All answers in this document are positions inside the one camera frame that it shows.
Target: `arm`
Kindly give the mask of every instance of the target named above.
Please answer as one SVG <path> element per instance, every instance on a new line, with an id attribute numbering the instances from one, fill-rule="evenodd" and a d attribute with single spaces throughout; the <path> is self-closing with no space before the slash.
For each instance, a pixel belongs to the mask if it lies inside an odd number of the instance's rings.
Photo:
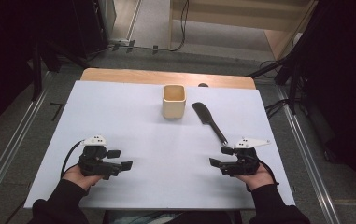
<path id="1" fill-rule="evenodd" d="M 307 224 L 308 218 L 300 210 L 291 205 L 286 205 L 279 195 L 277 185 L 271 175 L 261 165 L 255 175 L 238 175 L 237 178 L 247 183 L 252 191 L 256 207 L 256 217 L 250 224 Z"/>
<path id="2" fill-rule="evenodd" d="M 39 199 L 33 205 L 30 224 L 89 223 L 79 209 L 79 201 L 91 185 L 102 176 L 83 176 L 78 166 L 69 169 L 47 201 Z"/>

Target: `white tabletop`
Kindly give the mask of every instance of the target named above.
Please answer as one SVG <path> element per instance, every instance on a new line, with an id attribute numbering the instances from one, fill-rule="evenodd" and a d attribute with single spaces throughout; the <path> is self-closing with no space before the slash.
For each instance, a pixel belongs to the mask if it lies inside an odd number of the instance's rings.
<path id="1" fill-rule="evenodd" d="M 102 134 L 107 149 L 121 150 L 118 159 L 133 161 L 130 171 L 101 180 L 91 187 L 80 206 L 102 209 L 254 208 L 245 184 L 222 175 L 209 158 L 236 161 L 221 154 L 221 143 L 203 125 L 191 104 L 204 103 L 229 141 L 242 136 L 270 140 L 256 148 L 274 171 L 286 204 L 294 204 L 261 96 L 256 90 L 186 87 L 187 104 L 182 119 L 162 116 L 162 85 L 112 82 L 76 82 L 31 188 L 26 208 L 48 199 L 59 181 L 64 158 L 76 142 Z M 79 146 L 66 167 L 78 162 Z"/>

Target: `black sleeve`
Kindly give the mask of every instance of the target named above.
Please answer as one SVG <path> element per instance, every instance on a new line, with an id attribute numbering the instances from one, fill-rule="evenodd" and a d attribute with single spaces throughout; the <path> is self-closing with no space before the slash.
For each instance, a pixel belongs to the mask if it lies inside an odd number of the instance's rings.
<path id="1" fill-rule="evenodd" d="M 62 179 L 50 198 L 35 201 L 32 208 L 33 218 L 29 224 L 53 223 L 89 223 L 78 207 L 86 191 L 73 182 Z"/>
<path id="2" fill-rule="evenodd" d="M 309 219 L 293 205 L 286 205 L 277 185 L 265 185 L 252 192 L 256 217 L 249 224 L 309 224 Z"/>

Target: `wooden table edge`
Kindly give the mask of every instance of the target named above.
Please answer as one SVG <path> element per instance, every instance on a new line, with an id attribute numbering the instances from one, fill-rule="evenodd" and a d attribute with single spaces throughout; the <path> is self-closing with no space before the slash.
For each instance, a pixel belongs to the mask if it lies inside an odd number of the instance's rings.
<path id="1" fill-rule="evenodd" d="M 88 68 L 84 70 L 80 80 L 185 86 L 198 86 L 206 83 L 209 87 L 256 90 L 251 77 L 134 69 Z"/>

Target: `black curtain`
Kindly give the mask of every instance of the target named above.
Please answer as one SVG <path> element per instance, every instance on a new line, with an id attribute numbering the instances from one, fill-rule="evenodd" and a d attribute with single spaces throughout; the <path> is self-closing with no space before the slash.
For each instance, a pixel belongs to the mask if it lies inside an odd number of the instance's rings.
<path id="1" fill-rule="evenodd" d="M 302 52 L 304 91 L 326 120 L 316 129 L 333 130 L 326 148 L 356 171 L 356 0 L 322 6 L 328 11 Z"/>
<path id="2" fill-rule="evenodd" d="M 24 1 L 0 1 L 0 115 L 33 79 L 31 25 Z"/>

